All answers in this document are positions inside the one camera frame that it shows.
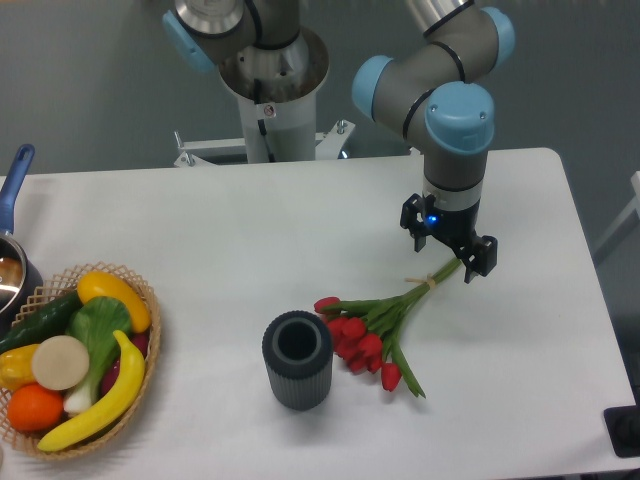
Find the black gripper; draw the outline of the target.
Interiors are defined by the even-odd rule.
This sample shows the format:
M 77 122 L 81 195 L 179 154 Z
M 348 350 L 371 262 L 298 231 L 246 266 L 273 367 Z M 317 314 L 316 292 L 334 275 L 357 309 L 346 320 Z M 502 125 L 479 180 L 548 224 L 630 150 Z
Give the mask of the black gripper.
M 411 195 L 401 207 L 400 227 L 421 251 L 428 237 L 451 248 L 465 266 L 464 282 L 486 277 L 498 262 L 498 240 L 478 236 L 475 230 L 482 182 L 466 190 L 446 190 L 424 182 L 421 194 Z

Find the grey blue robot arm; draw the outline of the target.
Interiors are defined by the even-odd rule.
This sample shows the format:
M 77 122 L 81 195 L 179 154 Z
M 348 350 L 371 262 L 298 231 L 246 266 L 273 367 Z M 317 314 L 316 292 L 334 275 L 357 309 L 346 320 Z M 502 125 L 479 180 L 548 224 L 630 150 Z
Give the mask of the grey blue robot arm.
M 448 246 L 465 276 L 496 266 L 498 243 L 475 225 L 495 132 L 491 95 L 478 79 L 515 45 L 509 18 L 472 1 L 412 1 L 425 45 L 411 57 L 366 60 L 351 87 L 357 109 L 419 151 L 423 187 L 402 206 L 400 225 L 421 249 Z M 328 51 L 305 28 L 296 1 L 177 1 L 162 19 L 181 57 L 195 70 L 217 70 L 236 97 L 252 163 L 313 160 L 316 94 Z

